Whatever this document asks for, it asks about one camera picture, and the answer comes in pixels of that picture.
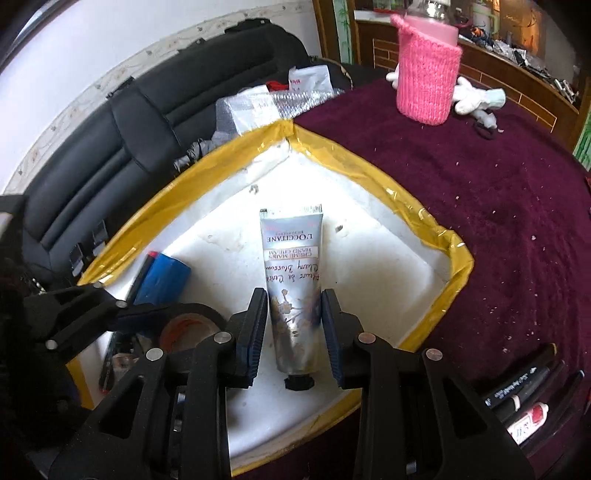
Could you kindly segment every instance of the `gold tape edge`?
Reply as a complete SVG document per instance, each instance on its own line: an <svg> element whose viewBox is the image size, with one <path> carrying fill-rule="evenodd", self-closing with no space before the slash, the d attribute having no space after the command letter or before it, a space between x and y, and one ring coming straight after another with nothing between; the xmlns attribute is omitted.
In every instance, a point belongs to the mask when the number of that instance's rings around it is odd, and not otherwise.
<svg viewBox="0 0 591 480"><path fill-rule="evenodd" d="M467 284L474 266L474 259L468 247L456 232L439 225L427 209L402 185L338 143L298 125L294 126L294 133L288 140L294 150L303 153L311 161L344 175L370 192L403 218L422 243L444 252L450 258L450 280L424 318L398 346L402 350L416 351Z"/></svg>
<svg viewBox="0 0 591 480"><path fill-rule="evenodd" d="M293 122L280 120L237 137L188 168L148 201L89 265L78 285L116 280L139 253L184 209L252 162L270 146L289 137Z"/></svg>
<svg viewBox="0 0 591 480"><path fill-rule="evenodd" d="M462 239L452 230L440 226L427 212L422 204L400 186L392 177L373 166L361 157L351 153L341 145L305 130L293 124L293 121L282 120L268 127L247 133L234 141L214 150L202 158L197 164L184 172L160 191L142 209L140 209L113 237L103 252L90 265L79 284L92 283L111 275L110 281L116 279L121 272L135 259L153 238L176 218L188 205L195 202L221 181L226 180L238 170L248 165L252 159L267 150L273 144L287 138L291 147L305 154L309 159L331 171L342 174L378 198L383 204L400 216L421 241L429 247L443 251L452 264L451 278L441 294L435 300L429 312L400 344L399 348L416 351L424 342L435 325L441 320L459 291L466 285L473 268L474 259L467 246L461 247ZM204 179L203 174L210 175ZM199 176L200 188L188 189L187 186ZM182 196L181 192L188 190L190 195ZM175 201L173 207L163 208L162 203ZM161 209L157 228L145 227L145 216L152 215L150 224L153 225L155 209ZM143 230L152 233L145 236ZM119 248L120 242L129 242L130 238L139 237L132 245ZM356 392L348 395L334 407L319 415L311 425L303 427L296 434L303 434L298 441L248 465L232 471L236 476L248 472L272 460L282 457L302 443L322 434L336 425L342 419L354 412L361 404L361 395Z"/></svg>
<svg viewBox="0 0 591 480"><path fill-rule="evenodd" d="M95 403L92 400L92 396L90 395L90 390L88 390L88 385L86 384L86 377L84 376L80 360L78 360L78 358L74 358L66 365L66 367L70 371L72 380L74 380L74 383L78 388L78 392L80 393L80 402L82 406L84 408L92 410L95 407Z"/></svg>

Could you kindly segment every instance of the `plastic bag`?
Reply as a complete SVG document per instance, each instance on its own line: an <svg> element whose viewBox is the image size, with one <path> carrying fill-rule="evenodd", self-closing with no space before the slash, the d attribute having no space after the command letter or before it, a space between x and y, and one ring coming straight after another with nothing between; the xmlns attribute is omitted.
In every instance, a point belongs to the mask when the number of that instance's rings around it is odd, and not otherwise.
<svg viewBox="0 0 591 480"><path fill-rule="evenodd" d="M264 127L283 119L289 120L328 99L343 93L330 92L278 92L248 93L221 98L216 102L216 130L229 138Z"/></svg>
<svg viewBox="0 0 591 480"><path fill-rule="evenodd" d="M289 73L290 92L332 93L329 68L315 65L305 69L291 69Z"/></svg>

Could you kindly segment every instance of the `hand cream tube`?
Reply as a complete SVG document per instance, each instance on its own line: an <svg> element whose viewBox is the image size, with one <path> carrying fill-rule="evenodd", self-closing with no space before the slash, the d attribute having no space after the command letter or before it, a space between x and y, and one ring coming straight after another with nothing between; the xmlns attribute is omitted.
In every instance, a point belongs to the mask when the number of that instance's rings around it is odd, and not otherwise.
<svg viewBox="0 0 591 480"><path fill-rule="evenodd" d="M277 368L309 374L320 342L322 205L260 215Z"/></svg>

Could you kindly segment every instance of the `metal screw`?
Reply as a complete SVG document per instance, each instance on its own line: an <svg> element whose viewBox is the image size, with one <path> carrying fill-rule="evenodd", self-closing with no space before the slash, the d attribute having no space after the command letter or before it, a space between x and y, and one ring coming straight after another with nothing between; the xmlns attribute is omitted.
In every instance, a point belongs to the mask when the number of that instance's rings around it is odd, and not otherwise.
<svg viewBox="0 0 591 480"><path fill-rule="evenodd" d="M146 358L151 362L155 362L156 360L160 360L163 355L164 352L160 348L151 348L148 350L148 353L146 353Z"/></svg>
<svg viewBox="0 0 591 480"><path fill-rule="evenodd" d="M369 332L361 332L357 337L361 343L370 345L375 342L375 335Z"/></svg>
<svg viewBox="0 0 591 480"><path fill-rule="evenodd" d="M438 362L443 358L443 354L436 348L430 348L427 350L426 355L429 360L433 360L434 362Z"/></svg>
<svg viewBox="0 0 591 480"><path fill-rule="evenodd" d="M213 336L213 341L216 343L228 343L230 340L232 340L230 332L218 332Z"/></svg>

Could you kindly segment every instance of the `white wall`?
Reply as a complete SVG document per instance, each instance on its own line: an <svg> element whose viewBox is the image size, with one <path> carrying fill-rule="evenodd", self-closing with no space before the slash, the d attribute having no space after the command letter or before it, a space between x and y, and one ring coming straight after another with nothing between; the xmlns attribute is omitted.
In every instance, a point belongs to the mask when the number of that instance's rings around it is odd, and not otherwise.
<svg viewBox="0 0 591 480"><path fill-rule="evenodd" d="M79 0L0 73L0 192L50 122L110 69L205 20L283 0ZM274 20L320 54L313 12Z"/></svg>
<svg viewBox="0 0 591 480"><path fill-rule="evenodd" d="M576 62L574 48L549 15L545 16L544 22L546 26L546 53L544 56L546 68L551 75L572 82L573 66Z"/></svg>

